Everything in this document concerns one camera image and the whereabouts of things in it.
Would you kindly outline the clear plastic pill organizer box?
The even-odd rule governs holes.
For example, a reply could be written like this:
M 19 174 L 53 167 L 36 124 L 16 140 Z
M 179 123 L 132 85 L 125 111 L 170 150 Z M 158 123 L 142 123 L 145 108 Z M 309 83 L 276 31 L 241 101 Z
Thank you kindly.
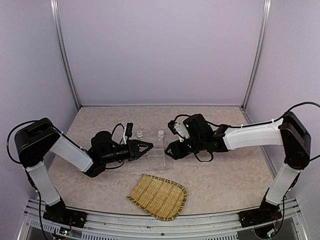
M 147 152 L 148 168 L 153 171 L 172 170 L 173 162 L 165 154 L 165 142 L 162 137 L 149 136 L 146 141 L 153 144 Z

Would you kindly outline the small white pill bottle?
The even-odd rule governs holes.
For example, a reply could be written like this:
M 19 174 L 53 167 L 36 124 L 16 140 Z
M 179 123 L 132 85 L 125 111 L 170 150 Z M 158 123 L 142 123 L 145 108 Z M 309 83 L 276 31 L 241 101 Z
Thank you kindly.
M 137 132 L 136 132 L 136 137 L 137 137 L 137 139 L 142 139 L 143 138 L 143 132 L 141 131 L 141 130 L 138 130 Z

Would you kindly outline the white capped pill bottle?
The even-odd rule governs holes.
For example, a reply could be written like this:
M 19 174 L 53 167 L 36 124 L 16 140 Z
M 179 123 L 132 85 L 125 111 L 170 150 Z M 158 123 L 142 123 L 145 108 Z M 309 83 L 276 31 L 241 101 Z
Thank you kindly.
M 163 140 L 164 137 L 165 137 L 165 132 L 163 130 L 159 130 L 157 132 L 157 137 L 160 139 L 160 140 Z

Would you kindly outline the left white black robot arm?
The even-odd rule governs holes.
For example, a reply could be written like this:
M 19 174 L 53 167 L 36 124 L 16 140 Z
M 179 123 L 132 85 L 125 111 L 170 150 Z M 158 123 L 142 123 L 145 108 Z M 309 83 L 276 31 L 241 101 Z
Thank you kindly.
M 7 154 L 14 163 L 22 165 L 30 184 L 45 201 L 44 219 L 63 223 L 76 212 L 66 207 L 49 176 L 54 159 L 60 158 L 86 176 L 95 178 L 108 169 L 108 164 L 137 160 L 154 147 L 151 142 L 131 139 L 132 128 L 131 122 L 123 127 L 122 143 L 113 140 L 113 132 L 99 131 L 90 140 L 90 148 L 84 149 L 49 118 L 29 120 L 13 127 L 6 139 L 8 145 L 14 137 L 18 159 L 13 158 L 9 148 Z

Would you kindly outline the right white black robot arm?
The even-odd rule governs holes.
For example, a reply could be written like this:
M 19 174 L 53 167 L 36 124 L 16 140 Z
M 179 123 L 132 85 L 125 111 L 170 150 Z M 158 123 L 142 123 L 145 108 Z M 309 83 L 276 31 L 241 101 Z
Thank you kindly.
M 197 156 L 201 151 L 213 155 L 246 147 L 283 147 L 284 163 L 260 206 L 239 212 L 242 227 L 282 218 L 285 212 L 280 210 L 280 204 L 296 184 L 301 171 L 313 161 L 310 157 L 311 135 L 291 109 L 276 119 L 247 125 L 214 124 L 197 113 L 185 115 L 182 123 L 173 119 L 167 126 L 179 137 L 169 143 L 164 151 L 174 160 L 183 159 L 190 154 Z

